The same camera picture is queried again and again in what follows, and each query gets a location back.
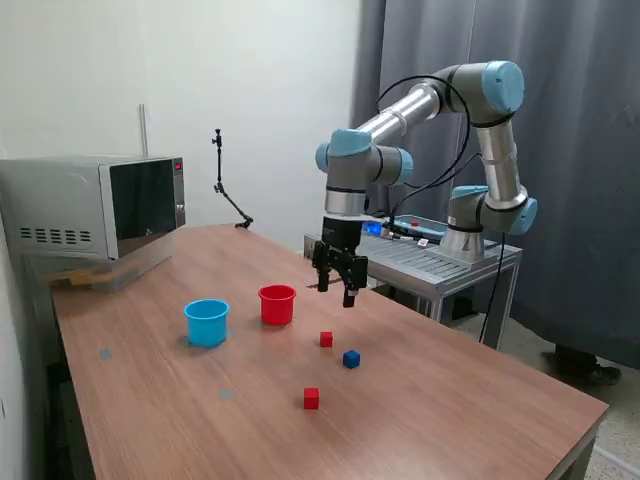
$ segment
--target blue light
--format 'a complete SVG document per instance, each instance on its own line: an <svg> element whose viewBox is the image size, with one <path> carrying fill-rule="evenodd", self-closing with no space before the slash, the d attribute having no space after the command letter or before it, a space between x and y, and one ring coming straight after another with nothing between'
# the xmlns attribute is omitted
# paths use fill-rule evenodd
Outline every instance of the blue light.
<svg viewBox="0 0 640 480"><path fill-rule="evenodd" d="M382 233L382 225L377 222L364 222L362 229L371 235L380 235Z"/></svg>

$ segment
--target blue cup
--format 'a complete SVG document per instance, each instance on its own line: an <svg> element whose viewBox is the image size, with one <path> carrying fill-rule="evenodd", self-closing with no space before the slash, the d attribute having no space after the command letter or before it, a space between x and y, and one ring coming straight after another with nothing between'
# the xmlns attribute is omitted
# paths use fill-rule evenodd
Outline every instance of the blue cup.
<svg viewBox="0 0 640 480"><path fill-rule="evenodd" d="M184 307L189 343L198 347L217 347L227 338L227 302L215 298L196 300Z"/></svg>

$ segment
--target white wall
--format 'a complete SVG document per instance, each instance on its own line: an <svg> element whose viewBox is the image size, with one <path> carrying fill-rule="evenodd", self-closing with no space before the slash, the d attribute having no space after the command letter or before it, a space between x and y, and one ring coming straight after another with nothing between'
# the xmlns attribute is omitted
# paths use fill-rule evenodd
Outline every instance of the white wall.
<svg viewBox="0 0 640 480"><path fill-rule="evenodd" d="M141 153L139 24L131 0L0 0L6 155Z"/></svg>
<svg viewBox="0 0 640 480"><path fill-rule="evenodd" d="M318 230L316 146L348 126L361 0L0 0L0 132L7 156L185 158L190 225L238 221L293 249Z"/></svg>
<svg viewBox="0 0 640 480"><path fill-rule="evenodd" d="M0 221L0 479L42 478L45 394L33 326L25 318Z"/></svg>
<svg viewBox="0 0 640 480"><path fill-rule="evenodd" d="M360 2L143 0L150 151L185 158L187 221L240 218L293 249L319 231L325 176L316 147L349 123Z"/></svg>

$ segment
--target blue joint cap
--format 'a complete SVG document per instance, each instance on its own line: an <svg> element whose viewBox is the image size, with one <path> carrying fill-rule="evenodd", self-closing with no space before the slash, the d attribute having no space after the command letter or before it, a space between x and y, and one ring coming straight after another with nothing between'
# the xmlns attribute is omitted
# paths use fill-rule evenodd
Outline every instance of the blue joint cap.
<svg viewBox="0 0 640 480"><path fill-rule="evenodd" d="M371 134L352 129L338 129L331 135L327 153L332 157L348 157L371 148Z"/></svg>
<svg viewBox="0 0 640 480"><path fill-rule="evenodd" d="M316 165L320 171L327 173L329 171L329 142L323 142L316 149Z"/></svg>
<svg viewBox="0 0 640 480"><path fill-rule="evenodd" d="M399 148L398 151L400 152L402 163L400 164L400 175L398 175L398 179L393 185L407 182L413 177L413 157L402 148Z"/></svg>
<svg viewBox="0 0 640 480"><path fill-rule="evenodd" d="M484 193L489 190L486 185L460 185L451 192L451 200L458 197L466 197L467 195L475 195Z"/></svg>
<svg viewBox="0 0 640 480"><path fill-rule="evenodd" d="M524 100L524 75L513 62L489 62L482 72L482 92L489 104L502 114L513 113Z"/></svg>
<svg viewBox="0 0 640 480"><path fill-rule="evenodd" d="M538 213L538 201L535 198L529 198L518 213L518 219L511 226L509 235L522 235L527 233L533 224Z"/></svg>

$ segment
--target robotic arm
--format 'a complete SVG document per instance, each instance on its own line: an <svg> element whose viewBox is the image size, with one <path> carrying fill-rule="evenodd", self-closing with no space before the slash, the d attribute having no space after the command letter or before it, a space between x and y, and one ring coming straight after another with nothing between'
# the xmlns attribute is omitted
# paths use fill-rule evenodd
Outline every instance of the robotic arm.
<svg viewBox="0 0 640 480"><path fill-rule="evenodd" d="M520 184L511 129L511 117L524 97L522 71L512 62L493 61L447 67L434 76L453 85L465 100L487 178L486 186L454 189L441 246L455 250L459 232L483 228L525 233L537 202ZM343 306L354 305L358 290L367 284L367 258L355 253L362 221L368 219L366 190L372 184L401 184L413 173L409 152L382 144L393 144L411 127L447 112L464 112L459 98L446 84L425 80L364 125L336 130L330 142L318 147L316 163L327 173L322 239L313 253L318 291L327 291L329 272L335 269L345 285Z"/></svg>

